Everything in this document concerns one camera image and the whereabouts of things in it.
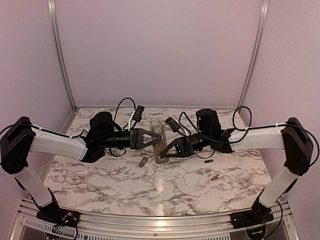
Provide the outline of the grey white remote control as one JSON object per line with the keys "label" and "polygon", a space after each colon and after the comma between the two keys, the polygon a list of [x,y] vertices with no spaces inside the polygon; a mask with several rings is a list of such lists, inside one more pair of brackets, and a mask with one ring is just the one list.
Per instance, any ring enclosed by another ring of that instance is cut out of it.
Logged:
{"label": "grey white remote control", "polygon": [[170,161],[168,157],[161,158],[161,152],[168,146],[165,126],[163,124],[151,125],[150,131],[161,136],[161,140],[153,144],[154,161],[156,164],[165,164]]}

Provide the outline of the grey battery compartment cover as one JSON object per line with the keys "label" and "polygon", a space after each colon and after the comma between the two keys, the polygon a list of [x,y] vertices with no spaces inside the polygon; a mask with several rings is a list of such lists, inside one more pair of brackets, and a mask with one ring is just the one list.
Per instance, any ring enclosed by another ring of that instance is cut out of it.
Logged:
{"label": "grey battery compartment cover", "polygon": [[144,167],[147,161],[148,161],[148,158],[143,157],[142,160],[140,161],[140,163],[138,164],[138,166],[140,168]]}

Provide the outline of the gold AA battery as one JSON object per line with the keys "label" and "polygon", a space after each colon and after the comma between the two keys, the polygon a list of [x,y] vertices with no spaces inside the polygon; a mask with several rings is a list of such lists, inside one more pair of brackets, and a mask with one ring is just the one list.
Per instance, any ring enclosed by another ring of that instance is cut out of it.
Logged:
{"label": "gold AA battery", "polygon": [[210,180],[211,181],[214,181],[215,179],[217,179],[219,177],[219,175],[218,174],[216,174],[215,176],[213,176]]}

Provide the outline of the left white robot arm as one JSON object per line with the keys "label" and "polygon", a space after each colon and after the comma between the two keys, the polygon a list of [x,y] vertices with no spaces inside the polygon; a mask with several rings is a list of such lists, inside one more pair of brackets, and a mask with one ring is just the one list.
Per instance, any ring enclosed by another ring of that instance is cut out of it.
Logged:
{"label": "left white robot arm", "polygon": [[85,136],[70,136],[34,125],[29,117],[23,116],[1,131],[2,169],[15,178],[32,197],[39,211],[53,223],[63,219],[63,211],[50,189],[29,166],[29,153],[47,153],[82,163],[95,163],[105,156],[106,149],[141,150],[162,140],[161,135],[142,128],[122,130],[107,111],[97,113],[89,121],[89,126]]}

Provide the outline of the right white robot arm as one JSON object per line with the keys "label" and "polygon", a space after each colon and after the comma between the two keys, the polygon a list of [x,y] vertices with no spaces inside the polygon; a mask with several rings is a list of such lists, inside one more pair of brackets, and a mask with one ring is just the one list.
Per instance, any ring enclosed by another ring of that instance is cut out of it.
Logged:
{"label": "right white robot arm", "polygon": [[312,157],[319,143],[295,117],[284,123],[242,129],[235,126],[222,129],[217,112],[209,108],[198,110],[196,119],[196,133],[174,139],[160,153],[161,158],[187,158],[205,147],[225,154],[263,149],[285,152],[284,166],[259,194],[247,214],[252,224],[260,223],[272,205],[315,163]]}

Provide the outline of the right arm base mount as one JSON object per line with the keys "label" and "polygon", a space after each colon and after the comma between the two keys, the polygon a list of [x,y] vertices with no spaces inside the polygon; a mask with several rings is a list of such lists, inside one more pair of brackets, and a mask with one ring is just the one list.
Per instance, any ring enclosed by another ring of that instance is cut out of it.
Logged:
{"label": "right arm base mount", "polygon": [[253,202],[251,209],[235,212],[230,215],[231,224],[234,229],[266,224],[274,220],[272,209],[265,207],[259,202],[260,195]]}

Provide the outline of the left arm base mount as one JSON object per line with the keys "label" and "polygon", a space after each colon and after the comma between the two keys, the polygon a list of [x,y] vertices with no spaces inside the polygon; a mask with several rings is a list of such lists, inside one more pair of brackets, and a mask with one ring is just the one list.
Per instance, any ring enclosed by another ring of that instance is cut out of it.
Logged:
{"label": "left arm base mount", "polygon": [[78,211],[60,208],[57,202],[51,202],[47,206],[39,207],[36,218],[53,223],[55,226],[78,226],[80,213]]}

